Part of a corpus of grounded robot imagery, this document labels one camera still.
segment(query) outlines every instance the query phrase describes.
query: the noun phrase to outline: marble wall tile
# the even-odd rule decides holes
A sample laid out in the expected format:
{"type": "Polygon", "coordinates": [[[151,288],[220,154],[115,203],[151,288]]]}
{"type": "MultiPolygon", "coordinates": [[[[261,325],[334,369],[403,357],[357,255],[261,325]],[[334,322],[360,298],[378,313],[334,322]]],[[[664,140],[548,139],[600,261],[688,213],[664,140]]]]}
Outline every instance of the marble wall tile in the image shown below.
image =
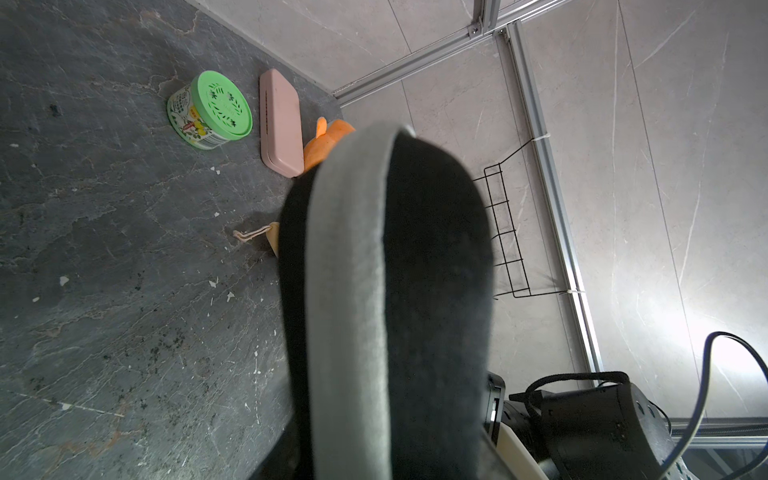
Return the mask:
{"type": "Polygon", "coordinates": [[[410,53],[388,0],[189,2],[327,91],[410,53]]]}
{"type": "Polygon", "coordinates": [[[419,136],[454,154],[473,177],[519,143],[493,39],[402,81],[419,136]]]}
{"type": "Polygon", "coordinates": [[[389,0],[411,51],[472,23],[473,0],[389,0]]]}
{"type": "Polygon", "coordinates": [[[685,416],[697,370],[617,3],[523,25],[605,369],[685,416]]]}
{"type": "MultiPolygon", "coordinates": [[[[511,58],[498,38],[419,72],[403,85],[416,133],[451,151],[475,178],[530,137],[511,58]]],[[[502,170],[509,207],[495,207],[499,227],[506,231],[514,221],[533,292],[556,290],[563,285],[559,260],[530,147],[504,162],[502,170]]],[[[483,180],[477,184],[487,204],[504,199],[499,176],[488,179],[490,189],[483,180]]],[[[505,236],[504,246],[511,254],[508,260],[519,255],[513,236],[505,236]]],[[[495,254],[501,262],[499,246],[495,254]]],[[[508,291],[506,272],[498,270],[498,291],[508,291]]],[[[514,266],[510,271],[513,287],[524,286],[521,271],[514,266]]],[[[495,301],[489,369],[502,375],[510,392],[542,376],[583,371],[583,356],[562,300],[555,294],[528,299],[503,295],[495,301]]],[[[552,388],[575,386],[565,382],[552,388]]]]}
{"type": "MultiPolygon", "coordinates": [[[[690,336],[724,329],[768,356],[768,6],[621,7],[690,336]]],[[[768,387],[730,341],[715,343],[708,416],[766,416],[768,387]]]]}
{"type": "Polygon", "coordinates": [[[342,113],[344,119],[357,129],[377,121],[396,121],[413,126],[401,81],[345,106],[342,113]]]}

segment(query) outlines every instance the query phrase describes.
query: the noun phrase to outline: green lid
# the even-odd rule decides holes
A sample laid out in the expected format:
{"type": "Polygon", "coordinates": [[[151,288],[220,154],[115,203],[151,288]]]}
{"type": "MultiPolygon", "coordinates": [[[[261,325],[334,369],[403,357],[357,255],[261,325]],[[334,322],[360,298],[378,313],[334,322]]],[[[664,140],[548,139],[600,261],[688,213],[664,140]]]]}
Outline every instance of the green lid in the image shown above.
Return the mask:
{"type": "Polygon", "coordinates": [[[197,113],[216,133],[228,140],[250,133],[253,117],[248,102],[229,78],[206,70],[192,80],[191,90],[197,113]]]}

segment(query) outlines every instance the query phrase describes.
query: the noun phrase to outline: green container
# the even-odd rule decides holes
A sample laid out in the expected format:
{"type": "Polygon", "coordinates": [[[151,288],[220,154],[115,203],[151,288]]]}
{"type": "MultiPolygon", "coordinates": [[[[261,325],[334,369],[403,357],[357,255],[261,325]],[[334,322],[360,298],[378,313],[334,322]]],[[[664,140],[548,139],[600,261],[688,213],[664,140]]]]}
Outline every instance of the green container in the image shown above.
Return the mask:
{"type": "Polygon", "coordinates": [[[168,98],[166,109],[176,133],[201,150],[239,140],[253,128],[245,97],[217,71],[206,70],[196,76],[168,98]]]}

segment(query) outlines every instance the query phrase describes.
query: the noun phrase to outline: pink case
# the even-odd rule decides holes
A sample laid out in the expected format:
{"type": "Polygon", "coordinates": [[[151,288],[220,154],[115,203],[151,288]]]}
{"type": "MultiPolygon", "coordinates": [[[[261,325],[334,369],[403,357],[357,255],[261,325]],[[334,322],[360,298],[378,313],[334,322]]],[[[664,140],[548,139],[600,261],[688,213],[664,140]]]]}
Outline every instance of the pink case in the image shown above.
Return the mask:
{"type": "Polygon", "coordinates": [[[259,78],[261,160],[286,177],[304,172],[299,94],[274,68],[259,78]]]}

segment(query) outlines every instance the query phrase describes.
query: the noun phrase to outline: black device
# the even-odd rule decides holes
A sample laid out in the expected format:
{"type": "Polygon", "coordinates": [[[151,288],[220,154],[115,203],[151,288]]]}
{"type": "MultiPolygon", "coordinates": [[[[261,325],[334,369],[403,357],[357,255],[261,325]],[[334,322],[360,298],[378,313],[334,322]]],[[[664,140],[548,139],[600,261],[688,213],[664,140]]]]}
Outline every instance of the black device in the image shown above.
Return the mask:
{"type": "MultiPolygon", "coordinates": [[[[565,480],[655,478],[676,444],[666,416],[630,382],[509,399],[502,422],[538,462],[550,458],[565,480]]],[[[696,478],[682,460],[667,477],[696,478]]]]}
{"type": "Polygon", "coordinates": [[[502,427],[502,410],[504,408],[504,379],[495,373],[488,372],[488,403],[485,407],[483,428],[496,444],[498,430],[502,427]]]}

